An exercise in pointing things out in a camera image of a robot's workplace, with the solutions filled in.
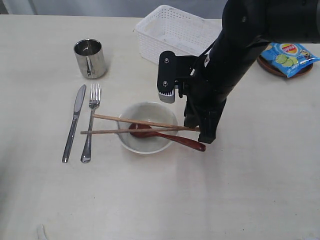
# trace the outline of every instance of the snack bag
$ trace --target snack bag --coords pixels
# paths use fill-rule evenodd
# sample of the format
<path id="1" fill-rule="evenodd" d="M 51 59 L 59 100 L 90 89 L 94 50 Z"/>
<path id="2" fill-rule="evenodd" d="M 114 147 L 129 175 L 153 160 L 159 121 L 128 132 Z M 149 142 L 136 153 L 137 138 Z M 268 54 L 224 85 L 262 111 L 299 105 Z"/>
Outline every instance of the snack bag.
<path id="1" fill-rule="evenodd" d="M 261 56 L 288 78 L 306 66 L 320 61 L 319 57 L 298 43 L 270 43 Z"/>

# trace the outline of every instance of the lay's logo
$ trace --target lay's logo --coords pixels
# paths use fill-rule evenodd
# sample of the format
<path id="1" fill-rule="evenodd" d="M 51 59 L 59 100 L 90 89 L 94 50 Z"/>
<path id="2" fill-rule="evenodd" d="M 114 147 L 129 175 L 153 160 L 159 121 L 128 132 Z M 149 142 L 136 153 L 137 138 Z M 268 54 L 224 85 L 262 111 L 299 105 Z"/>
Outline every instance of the lay's logo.
<path id="1" fill-rule="evenodd" d="M 288 54 L 296 54 L 298 52 L 297 46 L 291 43 L 282 44 L 281 48 L 284 52 Z"/>

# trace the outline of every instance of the stainless steel cup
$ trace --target stainless steel cup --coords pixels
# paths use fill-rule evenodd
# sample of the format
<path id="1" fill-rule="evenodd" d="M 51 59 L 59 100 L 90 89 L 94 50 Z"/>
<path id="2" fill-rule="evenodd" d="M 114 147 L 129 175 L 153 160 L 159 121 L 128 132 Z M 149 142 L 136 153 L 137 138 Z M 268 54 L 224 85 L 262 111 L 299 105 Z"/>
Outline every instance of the stainless steel cup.
<path id="1" fill-rule="evenodd" d="M 96 79 L 107 70 L 102 45 L 95 39 L 83 39 L 74 45 L 80 72 L 85 78 Z"/>

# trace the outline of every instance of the fork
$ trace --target fork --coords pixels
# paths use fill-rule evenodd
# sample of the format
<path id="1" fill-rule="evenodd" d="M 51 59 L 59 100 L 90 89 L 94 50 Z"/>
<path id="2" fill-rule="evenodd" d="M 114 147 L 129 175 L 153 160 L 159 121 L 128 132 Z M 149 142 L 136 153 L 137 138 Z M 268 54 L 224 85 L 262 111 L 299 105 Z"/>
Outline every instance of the fork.
<path id="1" fill-rule="evenodd" d="M 94 123 L 94 117 L 96 109 L 100 106 L 101 100 L 101 88 L 99 84 L 91 84 L 90 90 L 90 101 L 89 101 L 89 108 L 91 109 L 90 113 L 90 121 L 89 121 L 89 133 L 86 135 L 86 140 L 83 148 L 83 152 L 81 155 L 81 162 L 82 163 L 89 163 L 91 161 L 91 138 L 92 138 L 92 127 Z"/>

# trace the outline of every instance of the robotic arm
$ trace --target robotic arm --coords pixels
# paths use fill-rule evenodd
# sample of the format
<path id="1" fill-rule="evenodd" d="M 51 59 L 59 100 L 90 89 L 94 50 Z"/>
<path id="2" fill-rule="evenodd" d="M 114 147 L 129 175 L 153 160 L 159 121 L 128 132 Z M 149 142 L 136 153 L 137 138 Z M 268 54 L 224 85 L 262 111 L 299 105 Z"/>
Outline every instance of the robotic arm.
<path id="1" fill-rule="evenodd" d="M 320 0 L 228 0 L 222 31 L 197 56 L 159 57 L 157 88 L 163 102 L 187 96 L 184 126 L 200 127 L 199 142 L 211 144 L 227 96 L 268 46 L 320 43 Z"/>

